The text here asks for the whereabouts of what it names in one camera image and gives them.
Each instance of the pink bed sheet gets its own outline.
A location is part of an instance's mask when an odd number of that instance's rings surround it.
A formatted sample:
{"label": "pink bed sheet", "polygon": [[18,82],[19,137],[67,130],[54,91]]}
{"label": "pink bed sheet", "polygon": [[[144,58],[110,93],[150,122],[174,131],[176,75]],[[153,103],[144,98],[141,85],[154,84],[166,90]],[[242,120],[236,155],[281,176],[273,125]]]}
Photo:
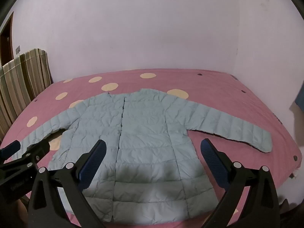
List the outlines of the pink bed sheet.
{"label": "pink bed sheet", "polygon": [[[143,73],[154,73],[156,76],[144,79],[140,77]],[[89,82],[90,79],[98,76],[102,77],[102,79],[94,83]],[[181,89],[188,93],[188,100],[224,111],[256,124],[271,133],[273,149],[270,153],[265,154],[244,143],[229,141],[198,131],[188,131],[198,157],[204,165],[219,199],[224,194],[224,190],[216,184],[200,153],[200,142],[205,138],[209,138],[215,147],[219,151],[225,152],[232,161],[239,161],[245,167],[259,169],[261,166],[267,165],[272,173],[276,187],[279,187],[301,164],[302,154],[297,144],[267,106],[231,75],[207,70],[131,70],[85,76],[72,79],[66,83],[63,81],[57,82],[42,92],[21,113],[6,134],[1,147],[16,139],[22,140],[44,122],[68,109],[71,103],[103,93],[104,91],[101,88],[108,83],[118,84],[115,90],[109,91],[109,93],[113,94],[135,92],[141,88],[152,88],[164,92],[171,89]],[[64,92],[67,93],[64,98],[61,100],[55,99]],[[27,123],[32,117],[37,117],[37,121],[31,127],[27,127]],[[55,151],[50,151],[39,162],[38,166],[47,166],[54,153]],[[237,207],[238,212],[232,217],[230,222],[238,219],[247,193],[248,189],[244,190]],[[207,215],[180,222],[153,225],[153,228],[201,227]],[[69,214],[69,217],[72,222],[79,225],[74,215]],[[106,226],[126,227],[126,225],[118,224],[106,224]]]}

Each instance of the striped fabric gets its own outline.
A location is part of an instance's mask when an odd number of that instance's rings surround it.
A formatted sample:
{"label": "striped fabric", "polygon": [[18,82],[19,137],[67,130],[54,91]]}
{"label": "striped fabric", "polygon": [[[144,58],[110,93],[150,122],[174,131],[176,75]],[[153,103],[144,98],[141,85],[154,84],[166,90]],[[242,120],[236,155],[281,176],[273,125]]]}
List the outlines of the striped fabric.
{"label": "striped fabric", "polygon": [[0,68],[0,143],[20,113],[51,83],[44,50],[28,51]]}

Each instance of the polka dot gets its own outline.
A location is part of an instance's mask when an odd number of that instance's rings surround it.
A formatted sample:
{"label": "polka dot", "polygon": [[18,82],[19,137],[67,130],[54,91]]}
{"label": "polka dot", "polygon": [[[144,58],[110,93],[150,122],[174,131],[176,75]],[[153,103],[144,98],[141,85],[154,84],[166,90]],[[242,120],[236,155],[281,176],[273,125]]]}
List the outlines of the polka dot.
{"label": "polka dot", "polygon": [[189,97],[188,93],[186,93],[185,91],[180,90],[180,89],[172,89],[172,90],[169,90],[167,93],[174,95],[174,96],[178,96],[183,99],[187,99]]}
{"label": "polka dot", "polygon": [[34,117],[32,117],[29,121],[28,121],[28,123],[27,123],[27,127],[29,128],[29,127],[31,127],[31,126],[33,126],[34,124],[35,124],[35,122],[37,121],[37,117],[36,116],[34,116]]}
{"label": "polka dot", "polygon": [[141,74],[140,76],[143,79],[150,79],[150,78],[154,78],[156,76],[156,74],[153,74],[153,73],[144,73],[144,74]]}
{"label": "polka dot", "polygon": [[67,96],[67,93],[61,93],[56,97],[56,100],[61,100],[63,99],[65,96]]}
{"label": "polka dot", "polygon": [[52,136],[51,138],[49,138],[49,144],[50,144],[50,150],[51,151],[57,151],[60,147],[60,141],[62,138],[62,134],[61,135],[55,135]]}
{"label": "polka dot", "polygon": [[96,76],[96,77],[90,79],[89,82],[90,82],[90,83],[94,83],[94,82],[100,81],[101,79],[102,79],[102,77]]}
{"label": "polka dot", "polygon": [[70,82],[72,79],[67,79],[65,80],[63,83],[67,83],[67,82]]}
{"label": "polka dot", "polygon": [[118,87],[117,83],[109,83],[109,84],[103,85],[101,90],[112,91],[112,90],[115,90],[117,87]]}
{"label": "polka dot", "polygon": [[71,103],[70,106],[69,106],[69,108],[73,108],[75,105],[77,105],[78,103],[80,103],[80,102],[82,102],[82,101],[83,101],[83,99],[77,100],[77,101]]}

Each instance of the blue gripper pad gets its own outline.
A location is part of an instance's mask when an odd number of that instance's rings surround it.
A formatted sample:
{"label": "blue gripper pad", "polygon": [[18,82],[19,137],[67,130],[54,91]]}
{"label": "blue gripper pad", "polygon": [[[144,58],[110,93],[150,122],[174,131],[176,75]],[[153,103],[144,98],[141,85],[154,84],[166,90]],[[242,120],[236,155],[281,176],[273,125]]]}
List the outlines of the blue gripper pad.
{"label": "blue gripper pad", "polygon": [[227,191],[230,187],[229,183],[229,172],[222,163],[221,159],[213,149],[212,145],[209,144],[208,140],[202,140],[201,142],[201,153],[214,176],[217,184]]}
{"label": "blue gripper pad", "polygon": [[20,148],[20,142],[15,140],[11,144],[0,150],[0,158],[3,160],[8,160],[11,156],[13,156],[13,154],[17,153]]}
{"label": "blue gripper pad", "polygon": [[91,151],[88,153],[89,158],[78,174],[78,189],[80,192],[90,186],[93,177],[95,176],[100,164],[105,157],[106,152],[106,143],[103,140],[98,140]]}

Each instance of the metal bolt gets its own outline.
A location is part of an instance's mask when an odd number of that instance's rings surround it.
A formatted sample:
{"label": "metal bolt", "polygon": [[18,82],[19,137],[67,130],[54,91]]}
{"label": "metal bolt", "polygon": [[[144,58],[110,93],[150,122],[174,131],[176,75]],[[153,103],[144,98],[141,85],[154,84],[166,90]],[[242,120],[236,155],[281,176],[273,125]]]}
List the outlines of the metal bolt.
{"label": "metal bolt", "polygon": [[242,167],[242,164],[240,162],[234,162],[233,165],[234,165],[235,168],[241,168]]}
{"label": "metal bolt", "polygon": [[74,166],[74,163],[70,162],[70,163],[67,163],[65,167],[67,169],[71,169],[73,166]]}
{"label": "metal bolt", "polygon": [[39,169],[39,173],[44,173],[45,172],[45,167],[41,167],[40,169]]}
{"label": "metal bolt", "polygon": [[263,171],[269,171],[269,168],[268,168],[266,165],[264,165],[264,166],[262,167],[262,169],[263,169]]}

